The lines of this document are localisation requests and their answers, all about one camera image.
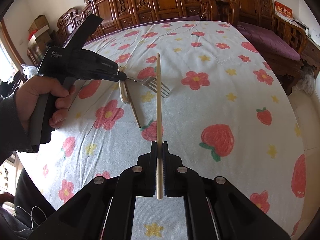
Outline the left forearm dark sleeve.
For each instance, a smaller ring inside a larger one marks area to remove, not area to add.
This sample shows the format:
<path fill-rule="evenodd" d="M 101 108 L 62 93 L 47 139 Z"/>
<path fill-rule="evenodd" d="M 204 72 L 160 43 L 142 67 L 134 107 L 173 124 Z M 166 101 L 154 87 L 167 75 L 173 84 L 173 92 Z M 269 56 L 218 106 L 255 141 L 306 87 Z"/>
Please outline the left forearm dark sleeve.
<path fill-rule="evenodd" d="M 15 151 L 37 153 L 38 148 L 31 146 L 27 132 L 18 117 L 16 94 L 22 87 L 16 88 L 8 97 L 1 97 L 1 164 Z"/>

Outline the person's left hand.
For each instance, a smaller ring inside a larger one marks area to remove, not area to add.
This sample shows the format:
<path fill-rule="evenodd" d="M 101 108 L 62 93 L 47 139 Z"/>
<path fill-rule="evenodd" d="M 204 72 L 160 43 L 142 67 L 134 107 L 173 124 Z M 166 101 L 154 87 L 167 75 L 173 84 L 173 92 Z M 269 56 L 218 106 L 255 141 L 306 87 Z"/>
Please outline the person's left hand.
<path fill-rule="evenodd" d="M 39 96 L 48 93 L 57 97 L 55 102 L 56 111 L 50 117 L 48 124 L 52 128 L 61 127 L 67 118 L 74 92 L 74 86 L 66 90 L 57 79 L 52 77 L 34 76 L 25 82 L 15 94 L 17 114 L 24 130 L 28 131 L 29 129 L 30 117 L 36 107 Z"/>

